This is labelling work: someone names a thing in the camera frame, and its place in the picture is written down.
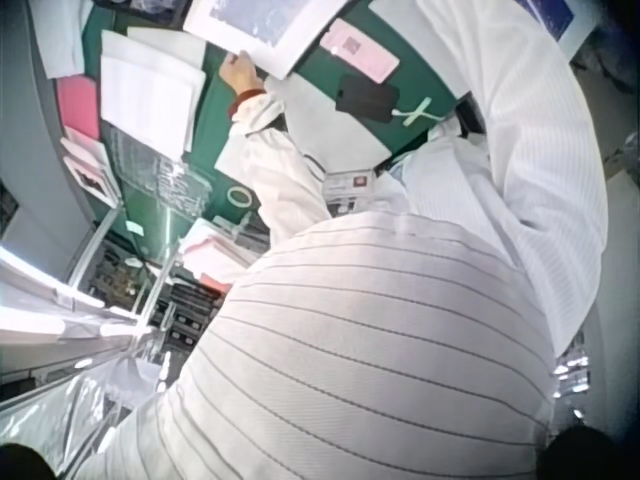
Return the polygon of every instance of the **red cuff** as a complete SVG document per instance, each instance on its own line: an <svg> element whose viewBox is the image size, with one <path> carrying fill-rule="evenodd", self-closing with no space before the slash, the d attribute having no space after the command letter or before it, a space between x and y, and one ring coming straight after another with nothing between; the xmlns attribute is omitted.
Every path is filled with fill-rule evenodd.
<svg viewBox="0 0 640 480"><path fill-rule="evenodd" d="M243 102L246 102L250 98L257 97L258 95L262 95L263 93L267 93L267 91L263 90L262 88L256 88L254 90L247 90L246 92L242 92L236 97L235 102L233 102L229 107L229 118L233 118Z"/></svg>

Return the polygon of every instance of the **cable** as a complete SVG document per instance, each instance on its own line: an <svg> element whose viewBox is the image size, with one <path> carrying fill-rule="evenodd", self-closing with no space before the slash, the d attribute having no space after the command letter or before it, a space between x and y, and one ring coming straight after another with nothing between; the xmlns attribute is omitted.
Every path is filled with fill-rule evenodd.
<svg viewBox="0 0 640 480"><path fill-rule="evenodd" d="M410 113L401 112L397 108L394 108L391 111L391 115L393 115L394 117L413 117L413 116L426 117L426 118L430 118L431 120L435 120L436 122L442 122L445 118L445 117L437 117L435 115L431 115L430 113L418 112L417 110L415 112L410 112Z"/></svg>

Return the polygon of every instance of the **white paper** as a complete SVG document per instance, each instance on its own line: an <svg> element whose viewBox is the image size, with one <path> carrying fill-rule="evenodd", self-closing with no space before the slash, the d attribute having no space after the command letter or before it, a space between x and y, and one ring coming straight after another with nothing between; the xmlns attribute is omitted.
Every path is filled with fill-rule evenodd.
<svg viewBox="0 0 640 480"><path fill-rule="evenodd" d="M102 118L180 161L193 89L185 82L104 55L101 68Z"/></svg>
<svg viewBox="0 0 640 480"><path fill-rule="evenodd" d="M31 18L47 78L84 73L82 30L91 0L29 0Z"/></svg>
<svg viewBox="0 0 640 480"><path fill-rule="evenodd" d="M78 182L78 185L80 185L81 188L91 193L94 197L106 203L111 208L116 208L118 200L109 188L109 182L106 180L104 175L101 174L102 171L95 172L91 167L87 167L81 162L70 157L63 157L63 160L71 172L71 175L73 175L73 178Z"/></svg>
<svg viewBox="0 0 640 480"><path fill-rule="evenodd" d="M109 164L109 157L107 156L107 150L104 145L71 127L65 127L65 130L69 140L61 138L60 143L62 143L67 152L78 160L85 162L87 165L99 169L106 176L107 186L111 190L112 196L114 198L121 198L122 195L118 188L118 181Z"/></svg>
<svg viewBox="0 0 640 480"><path fill-rule="evenodd" d="M300 75L283 81L269 77L265 88L284 101L287 127L296 146L327 173L367 170L391 156L369 130L351 115L337 112L333 99Z"/></svg>
<svg viewBox="0 0 640 480"><path fill-rule="evenodd" d="M194 0L184 30L285 78L349 0Z"/></svg>
<svg viewBox="0 0 640 480"><path fill-rule="evenodd" d="M171 55L108 30L102 31L102 55L137 65L190 86L193 94L188 102L189 122L183 141L185 150L190 152L196 109L206 80L205 73Z"/></svg>
<svg viewBox="0 0 640 480"><path fill-rule="evenodd" d="M109 165L109 156L104 144L71 127L64 127L64 130L70 142L89 152L101 165Z"/></svg>
<svg viewBox="0 0 640 480"><path fill-rule="evenodd" d="M139 237L144 237L144 228L135 222L127 220L127 230L131 233L135 233Z"/></svg>
<svg viewBox="0 0 640 480"><path fill-rule="evenodd" d="M207 42L190 33L161 28L129 27L127 36L182 60L198 70L202 68Z"/></svg>
<svg viewBox="0 0 640 480"><path fill-rule="evenodd" d="M235 245L222 230L200 218L181 242L183 267L200 279L203 274L223 284L242 277L259 256Z"/></svg>

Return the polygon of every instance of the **green workbench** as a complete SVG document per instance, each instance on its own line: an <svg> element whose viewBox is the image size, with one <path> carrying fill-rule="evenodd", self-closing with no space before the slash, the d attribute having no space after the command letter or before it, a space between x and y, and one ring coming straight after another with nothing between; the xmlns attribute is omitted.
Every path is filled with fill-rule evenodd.
<svg viewBox="0 0 640 480"><path fill-rule="evenodd" d="M387 80L400 91L397 108L401 111L414 111L425 97L431 97L429 112L442 117L448 115L456 105L455 97L415 50L368 8L371 1L360 0L350 4L340 17L375 39L400 59L400 66ZM114 30L126 35L129 26L157 27L136 17L115 15L110 10L94 7L83 35L85 69L89 77L97 82L100 80L101 31ZM219 215L231 222L239 223L248 211L256 210L259 203L254 196L253 204L247 209L232 205L227 200L227 192L239 184L214 168L231 128L227 109L234 100L233 92L221 81L217 73L225 55L226 52L223 50L207 44L203 65L207 82L196 115L192 152L185 153L184 159L194 172L212 186L213 194L203 216L211 220ZM299 62L295 71L334 99L342 76L362 75L319 47L318 41ZM361 122L392 154L396 154L423 136L435 123L422 118L407 128L402 125L403 120L396 118L389 124L366 119ZM106 122L101 123L103 138L107 138L111 127ZM186 235L193 221L170 211L154 198L125 182L121 182L121 189L125 200L126 219L144 228L144 237L133 236L138 252L152 262L162 263L168 248ZM99 206L96 208L98 202L91 203L98 220L101 220L106 209ZM113 229L121 236L132 239L132 235L126 231L126 219L123 215L123 218L116 221Z"/></svg>

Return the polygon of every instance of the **pink folder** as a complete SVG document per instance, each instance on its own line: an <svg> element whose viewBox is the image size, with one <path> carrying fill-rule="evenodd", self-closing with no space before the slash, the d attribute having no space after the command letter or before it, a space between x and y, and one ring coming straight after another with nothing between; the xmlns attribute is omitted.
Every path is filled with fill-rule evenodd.
<svg viewBox="0 0 640 480"><path fill-rule="evenodd" d="M98 90L96 83L84 75L56 80L58 109L65 127L84 133L94 140L100 139Z"/></svg>

